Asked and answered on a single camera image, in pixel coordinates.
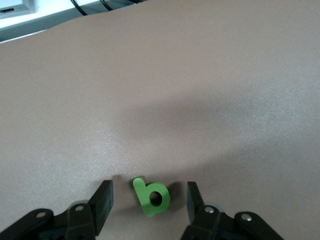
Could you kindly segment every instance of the wire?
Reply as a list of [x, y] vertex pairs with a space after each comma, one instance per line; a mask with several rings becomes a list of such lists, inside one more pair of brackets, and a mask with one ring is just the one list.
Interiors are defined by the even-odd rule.
[[73, 5], [75, 6], [75, 8], [83, 15], [83, 16], [87, 16], [88, 14], [86, 14], [85, 11], [83, 11], [83, 9], [78, 5], [78, 3], [76, 3], [75, 0], [70, 0]]
[[108, 11], [112, 11], [113, 9], [106, 3], [105, 0], [100, 0], [100, 2], [103, 4], [103, 6], [108, 9]]

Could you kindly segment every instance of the beige surface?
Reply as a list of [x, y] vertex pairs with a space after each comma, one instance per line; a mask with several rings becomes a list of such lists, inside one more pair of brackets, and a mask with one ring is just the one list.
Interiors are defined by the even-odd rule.
[[[0, 44], [0, 231], [114, 179], [98, 239], [180, 239], [185, 184], [320, 235], [320, 2], [151, 0]], [[174, 182], [146, 218], [129, 187]]]

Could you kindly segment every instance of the green toy letter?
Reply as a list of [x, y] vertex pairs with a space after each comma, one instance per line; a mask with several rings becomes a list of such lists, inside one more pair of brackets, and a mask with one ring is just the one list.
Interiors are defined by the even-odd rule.
[[[146, 185], [142, 177], [133, 180], [133, 187], [141, 203], [145, 215], [152, 217], [155, 214], [163, 213], [170, 205], [170, 194], [167, 187], [161, 182], [152, 182]], [[160, 194], [160, 204], [153, 204], [150, 199], [151, 193]]]

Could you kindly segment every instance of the device port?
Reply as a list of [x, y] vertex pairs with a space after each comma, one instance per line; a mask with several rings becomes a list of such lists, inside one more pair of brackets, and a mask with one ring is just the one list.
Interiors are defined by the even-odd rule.
[[15, 11], [14, 8], [3, 9], [3, 10], [0, 10], [0, 14], [7, 14], [7, 13], [14, 12], [14, 11]]

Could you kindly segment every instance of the white device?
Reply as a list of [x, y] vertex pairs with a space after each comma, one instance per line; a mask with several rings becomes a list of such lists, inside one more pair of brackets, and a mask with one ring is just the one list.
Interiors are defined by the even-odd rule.
[[0, 19], [34, 13], [33, 0], [1, 0]]

